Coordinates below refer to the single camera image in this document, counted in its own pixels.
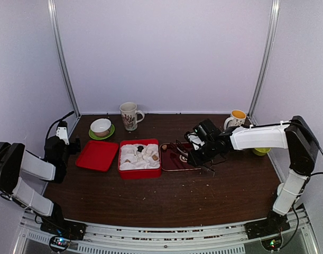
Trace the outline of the red tin lid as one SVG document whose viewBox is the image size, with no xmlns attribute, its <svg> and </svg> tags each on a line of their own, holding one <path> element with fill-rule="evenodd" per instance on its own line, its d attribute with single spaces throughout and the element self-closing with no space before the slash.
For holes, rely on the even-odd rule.
<svg viewBox="0 0 323 254">
<path fill-rule="evenodd" d="M 107 172 L 118 148 L 118 143 L 91 140 L 81 151 L 75 165 L 83 169 Z"/>
</svg>

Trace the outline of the metal serving tongs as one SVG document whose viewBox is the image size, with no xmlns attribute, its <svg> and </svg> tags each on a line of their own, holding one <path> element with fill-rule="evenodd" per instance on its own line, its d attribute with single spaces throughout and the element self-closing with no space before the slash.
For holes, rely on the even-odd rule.
<svg viewBox="0 0 323 254">
<path fill-rule="evenodd" d="M 190 145 L 188 143 L 181 143 L 181 142 L 176 142 L 174 143 L 175 147 L 180 150 L 180 152 L 187 157 L 187 163 L 188 163 L 188 148 L 190 148 Z M 205 170 L 207 172 L 210 172 L 213 176 L 215 175 L 215 171 L 211 167 L 207 167 L 206 165 L 196 165 L 194 167 L 200 167 L 201 170 Z"/>
</svg>

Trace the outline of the dark brown chocolate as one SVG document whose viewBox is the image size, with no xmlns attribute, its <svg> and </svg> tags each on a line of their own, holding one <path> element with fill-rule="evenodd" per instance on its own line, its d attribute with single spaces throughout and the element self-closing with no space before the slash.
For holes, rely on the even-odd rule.
<svg viewBox="0 0 323 254">
<path fill-rule="evenodd" d="M 143 149 L 144 149 L 144 147 L 143 147 L 143 146 L 138 146 L 138 147 L 137 147 L 138 152 L 141 152 Z"/>
</svg>

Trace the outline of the red tin box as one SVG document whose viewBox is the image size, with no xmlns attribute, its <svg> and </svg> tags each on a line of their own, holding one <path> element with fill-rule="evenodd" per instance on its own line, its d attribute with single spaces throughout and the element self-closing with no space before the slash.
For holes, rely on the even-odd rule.
<svg viewBox="0 0 323 254">
<path fill-rule="evenodd" d="M 144 179 L 144 178 L 157 178 L 161 176 L 161 162 L 160 167 L 157 169 L 143 169 L 143 170 L 130 170 L 130 171 L 121 171 L 119 169 L 119 157 L 120 157 L 120 149 L 121 146 L 125 144 L 157 144 L 159 146 L 159 141 L 155 138 L 152 139 L 140 139 L 140 140 L 124 140 L 119 144 L 119 156 L 118 156 L 118 172 L 122 179 Z"/>
</svg>

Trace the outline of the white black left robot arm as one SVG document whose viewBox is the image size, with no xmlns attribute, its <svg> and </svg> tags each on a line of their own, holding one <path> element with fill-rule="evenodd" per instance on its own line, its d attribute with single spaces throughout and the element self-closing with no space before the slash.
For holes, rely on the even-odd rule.
<svg viewBox="0 0 323 254">
<path fill-rule="evenodd" d="M 0 196 L 40 217 L 41 230 L 75 238 L 83 233 L 85 226 L 66 220 L 61 206 L 39 194 L 23 175 L 61 184 L 67 174 L 70 155 L 81 151 L 80 139 L 68 142 L 50 137 L 45 142 L 44 151 L 44 158 L 40 158 L 26 150 L 22 143 L 0 142 Z"/>
</svg>

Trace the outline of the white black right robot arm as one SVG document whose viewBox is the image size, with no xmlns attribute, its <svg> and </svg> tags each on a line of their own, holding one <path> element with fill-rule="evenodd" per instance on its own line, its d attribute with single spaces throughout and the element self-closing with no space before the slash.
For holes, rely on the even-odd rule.
<svg viewBox="0 0 323 254">
<path fill-rule="evenodd" d="M 287 213 L 302 194 L 315 168 L 319 142 L 302 116 L 289 121 L 260 126 L 231 126 L 224 131 L 216 128 L 210 119 L 200 122 L 193 132 L 184 135 L 192 149 L 187 162 L 202 166 L 217 155 L 232 150 L 253 148 L 281 148 L 289 151 L 290 171 L 286 181 L 277 189 L 277 198 L 267 217 L 248 222 L 245 229 L 248 238 L 260 238 L 290 228 Z"/>
</svg>

